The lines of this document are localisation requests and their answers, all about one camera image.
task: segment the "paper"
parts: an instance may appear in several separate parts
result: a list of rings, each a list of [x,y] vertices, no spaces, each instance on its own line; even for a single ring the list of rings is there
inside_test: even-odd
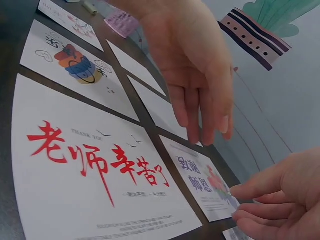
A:
[[[110,65],[36,20],[26,40],[20,64],[139,121]]]
[[[240,204],[211,159],[164,136],[160,138],[209,222],[231,218]]]
[[[168,240],[202,225],[144,128],[22,75],[12,167],[27,240]]]
[[[223,235],[226,240],[253,240],[251,237],[245,235],[238,227],[224,231]]]
[[[151,73],[140,63],[134,60],[132,57],[128,56],[125,52],[119,49],[117,46],[113,45],[111,42],[106,40],[110,45],[112,51],[114,52],[116,58],[118,59],[120,65],[128,70],[130,73],[138,77],[140,80],[144,81],[150,87],[161,93],[162,95],[166,95],[162,88],[159,86],[157,81],[151,75]]]
[[[151,115],[155,125],[179,136],[180,138],[188,140],[187,129],[179,125],[171,103],[163,100],[161,97],[154,94],[131,77],[127,77],[130,79],[136,92]]]
[[[73,16],[63,8],[59,7],[50,0],[40,0],[38,9],[51,18],[53,21],[77,35],[82,40],[101,50],[102,48],[96,33],[91,25]]]

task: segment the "fingernail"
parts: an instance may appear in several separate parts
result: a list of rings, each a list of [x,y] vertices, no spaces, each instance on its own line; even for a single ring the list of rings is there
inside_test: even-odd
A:
[[[220,124],[220,132],[226,134],[228,132],[229,116],[224,116]]]
[[[236,192],[239,189],[240,186],[241,186],[241,184],[231,187],[230,188],[231,195],[232,195],[233,192]]]

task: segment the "finger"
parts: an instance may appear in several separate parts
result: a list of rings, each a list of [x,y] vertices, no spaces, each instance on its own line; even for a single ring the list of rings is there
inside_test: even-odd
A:
[[[281,179],[286,171],[285,164],[277,164],[254,175],[245,184],[234,186],[231,194],[238,199],[256,199],[281,190]]]
[[[209,146],[214,142],[215,138],[215,122],[213,102],[209,89],[201,88],[200,92],[200,108],[202,114],[202,143]]]
[[[180,86],[168,85],[168,91],[174,115],[179,125],[183,128],[186,128],[189,122],[185,103],[185,89]]]
[[[234,117],[233,117],[233,111],[231,111],[228,132],[226,134],[223,134],[223,138],[225,140],[230,140],[233,134],[234,134]]]
[[[284,204],[255,204],[244,203],[237,209],[250,213],[262,219],[267,220],[283,220],[288,219],[293,212],[295,203]]]
[[[261,196],[256,198],[255,201],[261,204],[285,204],[285,203],[294,203],[289,197],[285,195],[283,191],[278,191],[268,195]]]
[[[197,88],[186,88],[184,90],[185,106],[188,116],[186,128],[188,139],[191,144],[197,144],[200,140],[199,130],[199,91]]]
[[[255,240],[277,239],[278,227],[259,224],[250,218],[242,218],[236,224],[246,235]]]
[[[241,219],[251,219],[255,221],[257,224],[265,225],[268,227],[277,227],[281,228],[288,220],[287,219],[280,219],[280,220],[268,220],[258,216],[255,216],[249,212],[243,210],[237,210],[233,215],[232,219],[235,222],[238,222]]]
[[[231,64],[213,60],[205,71],[211,97],[215,127],[222,134],[229,132],[232,110],[234,106],[233,80]]]

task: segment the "green leaf drawing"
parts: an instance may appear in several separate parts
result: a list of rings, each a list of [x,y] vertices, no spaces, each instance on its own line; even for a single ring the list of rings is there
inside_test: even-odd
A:
[[[266,30],[280,38],[298,35],[294,20],[320,5],[320,0],[256,0],[244,5],[243,11]]]

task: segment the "hand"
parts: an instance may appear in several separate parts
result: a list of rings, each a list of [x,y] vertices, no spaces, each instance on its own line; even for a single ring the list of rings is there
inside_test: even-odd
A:
[[[242,204],[232,218],[255,240],[320,239],[320,147],[294,153],[231,188]]]
[[[147,14],[138,18],[167,83],[177,121],[196,144],[200,140],[200,107],[202,143],[213,143],[215,129],[230,139],[233,68],[215,17],[200,0],[149,2],[162,5],[148,8]]]

